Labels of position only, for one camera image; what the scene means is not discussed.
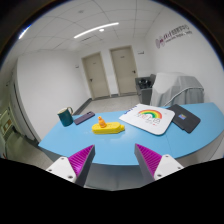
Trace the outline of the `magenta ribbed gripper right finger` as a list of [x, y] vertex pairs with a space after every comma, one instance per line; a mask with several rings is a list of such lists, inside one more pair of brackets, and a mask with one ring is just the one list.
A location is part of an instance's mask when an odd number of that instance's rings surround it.
[[160, 155], [140, 144], [135, 145], [134, 154], [146, 184], [183, 169], [183, 166], [169, 154]]

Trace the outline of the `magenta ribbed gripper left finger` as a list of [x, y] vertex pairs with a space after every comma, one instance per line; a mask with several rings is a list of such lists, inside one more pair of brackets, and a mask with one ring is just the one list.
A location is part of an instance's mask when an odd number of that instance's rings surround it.
[[70, 157], [59, 157], [46, 171], [83, 187], [94, 156], [95, 146], [90, 145]]

